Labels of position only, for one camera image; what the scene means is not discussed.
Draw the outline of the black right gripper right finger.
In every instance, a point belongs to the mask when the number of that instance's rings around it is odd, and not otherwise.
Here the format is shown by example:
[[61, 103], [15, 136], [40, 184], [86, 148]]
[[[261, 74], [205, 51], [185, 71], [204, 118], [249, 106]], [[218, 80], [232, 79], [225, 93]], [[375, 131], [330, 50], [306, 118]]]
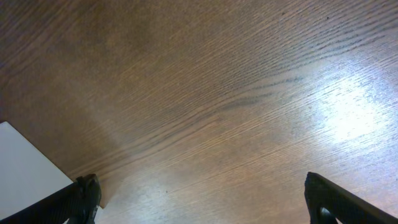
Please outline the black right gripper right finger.
[[396, 217], [314, 172], [307, 173], [304, 196], [311, 224], [397, 224]]

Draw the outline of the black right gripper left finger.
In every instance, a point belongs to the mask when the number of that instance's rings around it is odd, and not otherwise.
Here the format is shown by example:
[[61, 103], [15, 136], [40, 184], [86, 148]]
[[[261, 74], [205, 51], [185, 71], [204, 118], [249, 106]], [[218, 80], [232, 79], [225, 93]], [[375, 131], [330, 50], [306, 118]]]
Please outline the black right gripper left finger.
[[94, 224], [101, 196], [97, 176], [81, 176], [54, 194], [2, 219], [1, 223]]

